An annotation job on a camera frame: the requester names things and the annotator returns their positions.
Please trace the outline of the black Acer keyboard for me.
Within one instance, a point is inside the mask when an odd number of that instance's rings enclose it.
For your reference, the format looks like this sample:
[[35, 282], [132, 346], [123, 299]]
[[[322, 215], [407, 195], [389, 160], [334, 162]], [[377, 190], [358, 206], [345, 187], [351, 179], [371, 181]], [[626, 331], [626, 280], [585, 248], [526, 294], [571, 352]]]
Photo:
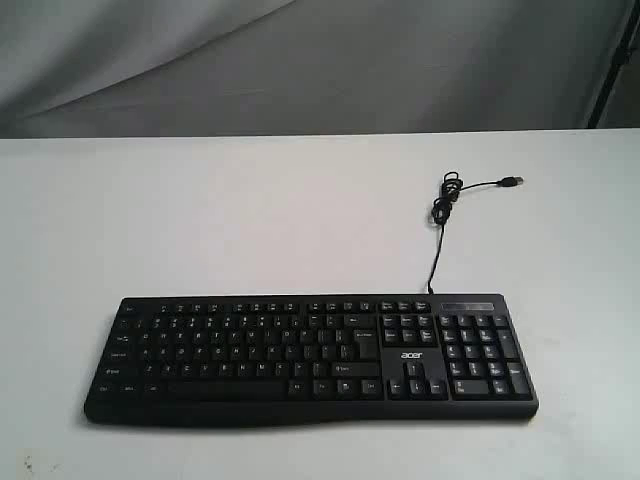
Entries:
[[83, 410], [98, 424], [240, 427], [532, 418], [499, 294], [130, 297]]

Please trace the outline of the grey fabric backdrop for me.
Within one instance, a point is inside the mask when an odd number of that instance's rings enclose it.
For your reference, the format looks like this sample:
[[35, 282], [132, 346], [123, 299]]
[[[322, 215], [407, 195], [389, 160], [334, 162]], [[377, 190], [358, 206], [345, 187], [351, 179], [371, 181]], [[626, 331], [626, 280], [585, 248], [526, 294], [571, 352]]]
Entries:
[[5, 1], [5, 138], [582, 128], [629, 1]]

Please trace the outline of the black tripod stand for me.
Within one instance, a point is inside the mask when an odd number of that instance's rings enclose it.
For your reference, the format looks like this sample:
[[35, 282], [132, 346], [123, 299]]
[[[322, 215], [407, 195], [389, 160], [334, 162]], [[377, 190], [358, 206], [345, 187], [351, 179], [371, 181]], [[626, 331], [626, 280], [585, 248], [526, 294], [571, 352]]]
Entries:
[[606, 75], [601, 83], [598, 95], [593, 102], [586, 129], [597, 129], [605, 115], [609, 100], [614, 92], [619, 75], [633, 54], [637, 51], [634, 38], [639, 30], [639, 2], [634, 1], [624, 24], [624, 29], [611, 53]]

